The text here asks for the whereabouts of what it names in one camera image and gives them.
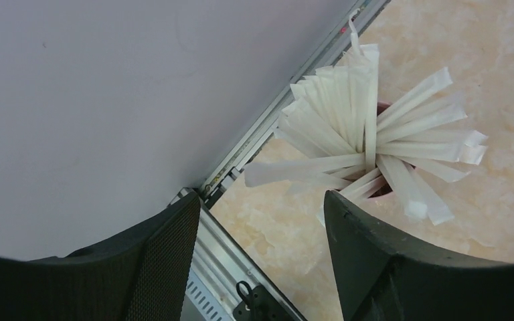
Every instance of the black mesh panel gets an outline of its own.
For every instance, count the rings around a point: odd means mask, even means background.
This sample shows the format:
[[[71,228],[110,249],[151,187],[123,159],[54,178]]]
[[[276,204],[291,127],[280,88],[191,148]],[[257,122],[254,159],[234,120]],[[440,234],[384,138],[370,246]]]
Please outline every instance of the black mesh panel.
[[[179,319],[196,240],[199,209],[198,204],[191,204],[147,241],[127,320]]]

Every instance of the metal frame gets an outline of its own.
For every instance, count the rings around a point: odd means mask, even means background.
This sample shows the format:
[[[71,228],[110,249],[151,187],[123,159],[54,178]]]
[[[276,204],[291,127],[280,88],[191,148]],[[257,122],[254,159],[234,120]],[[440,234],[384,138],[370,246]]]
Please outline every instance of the metal frame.
[[[191,191],[182,189],[172,203]],[[232,312],[241,302],[236,292],[239,281],[252,288],[264,286],[293,320],[306,320],[202,206],[186,296],[207,321],[233,320]]]
[[[358,32],[361,33],[388,2],[389,0],[356,0],[354,2],[352,8],[346,13],[337,27],[302,65],[296,75],[290,79],[289,85],[269,104],[242,139],[205,180],[199,188],[203,199],[208,199],[213,194],[232,169],[242,171],[243,166],[251,160],[269,139],[273,129],[276,127],[276,120],[280,111],[294,101],[294,97],[290,92],[290,84],[296,83],[303,75],[311,74],[317,68],[335,64],[341,57],[342,52],[350,46],[350,30],[346,29],[345,32],[341,32],[341,30],[347,25],[351,13],[359,9],[359,14],[356,16],[354,24]]]

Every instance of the straw wrapper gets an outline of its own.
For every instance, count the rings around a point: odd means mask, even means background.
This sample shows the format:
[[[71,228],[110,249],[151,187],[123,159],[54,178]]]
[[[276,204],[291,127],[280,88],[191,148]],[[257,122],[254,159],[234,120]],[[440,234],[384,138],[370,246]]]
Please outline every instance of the straw wrapper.
[[[275,135],[308,160],[246,165],[246,185],[293,182],[289,193],[305,184],[337,189],[360,204],[390,186],[404,213],[439,225],[454,218],[446,203],[415,168],[447,183],[469,172],[440,161],[479,165],[487,136],[476,130],[437,128],[466,118],[460,92],[432,99],[451,85],[442,68],[377,115],[379,48],[360,45],[350,21],[351,49],[342,66],[328,66],[291,85],[295,101],[282,110]]]

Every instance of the beige marble surface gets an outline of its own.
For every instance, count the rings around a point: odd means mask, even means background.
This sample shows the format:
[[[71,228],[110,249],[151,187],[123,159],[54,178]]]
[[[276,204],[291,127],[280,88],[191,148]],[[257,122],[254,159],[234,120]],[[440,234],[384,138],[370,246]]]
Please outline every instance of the beige marble surface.
[[[514,0],[392,0],[360,38],[378,43],[379,97],[394,101],[448,66],[469,118],[455,126],[490,136],[482,165],[446,184],[424,175],[456,215],[432,226],[402,214],[394,197],[365,203],[370,214],[430,243],[514,262]],[[282,140],[256,161],[304,157]],[[309,320],[341,320],[325,231],[315,215],[322,188],[287,195],[288,182],[249,189],[243,175],[211,209]]]

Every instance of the white wall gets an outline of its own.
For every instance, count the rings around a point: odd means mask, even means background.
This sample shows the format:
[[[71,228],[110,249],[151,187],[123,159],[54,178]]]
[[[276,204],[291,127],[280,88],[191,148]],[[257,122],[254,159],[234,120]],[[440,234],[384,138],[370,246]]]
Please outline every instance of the white wall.
[[[200,183],[350,0],[0,0],[0,255],[66,255]]]

